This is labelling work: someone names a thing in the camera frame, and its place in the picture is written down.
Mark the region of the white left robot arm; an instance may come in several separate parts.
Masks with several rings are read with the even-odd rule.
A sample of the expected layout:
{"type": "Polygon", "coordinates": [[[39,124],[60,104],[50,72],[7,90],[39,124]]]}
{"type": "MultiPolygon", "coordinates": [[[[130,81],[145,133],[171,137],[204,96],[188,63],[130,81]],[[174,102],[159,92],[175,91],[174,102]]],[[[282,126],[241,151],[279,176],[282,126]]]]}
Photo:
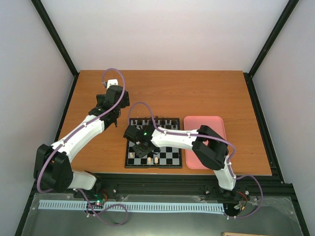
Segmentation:
{"type": "Polygon", "coordinates": [[[92,198],[102,194],[102,185],[88,172],[74,171],[71,162],[79,151],[110,125],[117,124],[121,109],[129,106],[128,92],[116,79],[106,83],[106,93],[96,96],[97,104],[68,135],[51,145],[42,144],[36,151],[33,177],[38,186],[62,193],[84,189],[92,198]]]}

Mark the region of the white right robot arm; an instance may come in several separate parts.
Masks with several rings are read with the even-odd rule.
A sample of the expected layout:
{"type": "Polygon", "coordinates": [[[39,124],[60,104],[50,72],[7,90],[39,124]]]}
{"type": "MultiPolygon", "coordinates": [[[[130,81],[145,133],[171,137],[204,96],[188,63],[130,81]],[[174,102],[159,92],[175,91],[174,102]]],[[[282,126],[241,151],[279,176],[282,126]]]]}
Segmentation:
{"type": "Polygon", "coordinates": [[[235,150],[235,147],[206,125],[194,130],[129,125],[123,137],[134,143],[132,148],[139,157],[163,147],[190,150],[203,166],[214,171],[220,188],[231,191],[235,187],[236,175],[230,161],[233,153],[228,150],[229,147],[235,150]]]}

